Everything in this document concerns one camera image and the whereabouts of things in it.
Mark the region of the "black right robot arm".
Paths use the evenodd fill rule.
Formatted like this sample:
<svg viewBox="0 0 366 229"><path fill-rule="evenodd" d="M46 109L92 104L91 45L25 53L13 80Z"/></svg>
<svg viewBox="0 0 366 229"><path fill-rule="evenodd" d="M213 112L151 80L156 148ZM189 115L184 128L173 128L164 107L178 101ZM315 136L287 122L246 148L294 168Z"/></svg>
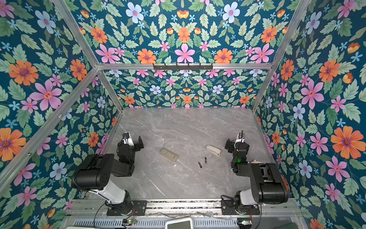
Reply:
<svg viewBox="0 0 366 229"><path fill-rule="evenodd" d="M221 196L224 215L244 215L261 204L283 204L288 201L290 188L276 164L247 161L250 145L245 142L245 134L242 131L236 139L226 141L225 149L233 156L233 173L248 178L250 188L238 191L234 197Z"/></svg>

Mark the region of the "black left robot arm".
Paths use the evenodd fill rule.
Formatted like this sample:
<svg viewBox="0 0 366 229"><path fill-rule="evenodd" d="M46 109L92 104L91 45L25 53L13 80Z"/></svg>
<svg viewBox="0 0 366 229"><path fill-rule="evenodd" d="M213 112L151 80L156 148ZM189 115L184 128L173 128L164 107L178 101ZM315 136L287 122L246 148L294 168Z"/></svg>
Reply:
<svg viewBox="0 0 366 229"><path fill-rule="evenodd" d="M136 152L144 148L141 137L133 142L130 133L123 133L117 144L117 156L114 154L88 155L77 167L72 178L75 189L93 193L105 200L108 216L131 215L143 205L131 200L130 193L119 188L113 177L131 177L135 170Z"/></svg>

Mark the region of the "beige battery cover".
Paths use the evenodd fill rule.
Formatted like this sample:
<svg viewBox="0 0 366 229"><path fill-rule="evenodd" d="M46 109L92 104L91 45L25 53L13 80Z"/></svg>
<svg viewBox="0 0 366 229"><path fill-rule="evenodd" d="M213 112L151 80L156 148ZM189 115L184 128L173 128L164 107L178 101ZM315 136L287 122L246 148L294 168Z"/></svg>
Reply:
<svg viewBox="0 0 366 229"><path fill-rule="evenodd" d="M212 146L212 145L207 145L206 146L206 150L211 152L212 154L216 155L216 156L220 156L221 155L221 150Z"/></svg>

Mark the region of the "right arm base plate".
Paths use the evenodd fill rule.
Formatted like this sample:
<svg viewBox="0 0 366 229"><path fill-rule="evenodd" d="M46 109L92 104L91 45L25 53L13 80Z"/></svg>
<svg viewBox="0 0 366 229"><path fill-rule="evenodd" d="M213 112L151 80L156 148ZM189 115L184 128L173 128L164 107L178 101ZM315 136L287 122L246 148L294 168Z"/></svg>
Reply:
<svg viewBox="0 0 366 229"><path fill-rule="evenodd" d="M221 211L223 215L243 215L243 216L259 216L260 209L257 205L235 205L234 201L231 199L221 199Z"/></svg>

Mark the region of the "beige remote control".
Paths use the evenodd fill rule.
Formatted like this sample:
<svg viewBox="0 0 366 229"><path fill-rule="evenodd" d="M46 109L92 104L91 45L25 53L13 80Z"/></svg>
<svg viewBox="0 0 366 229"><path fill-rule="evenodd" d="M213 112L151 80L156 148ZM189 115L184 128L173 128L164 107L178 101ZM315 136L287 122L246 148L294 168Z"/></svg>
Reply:
<svg viewBox="0 0 366 229"><path fill-rule="evenodd" d="M159 151L159 153L160 153L160 155L164 156L165 158L169 159L172 162L176 162L177 159L179 158L179 156L176 153L174 153L166 148L162 148Z"/></svg>

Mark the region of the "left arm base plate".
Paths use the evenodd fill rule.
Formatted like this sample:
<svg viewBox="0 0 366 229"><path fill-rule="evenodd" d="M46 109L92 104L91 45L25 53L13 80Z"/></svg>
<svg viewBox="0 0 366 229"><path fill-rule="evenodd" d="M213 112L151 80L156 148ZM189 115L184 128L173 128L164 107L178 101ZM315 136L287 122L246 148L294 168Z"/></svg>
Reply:
<svg viewBox="0 0 366 229"><path fill-rule="evenodd" d="M146 200L132 200L121 204L107 204L107 216L144 216L147 210Z"/></svg>

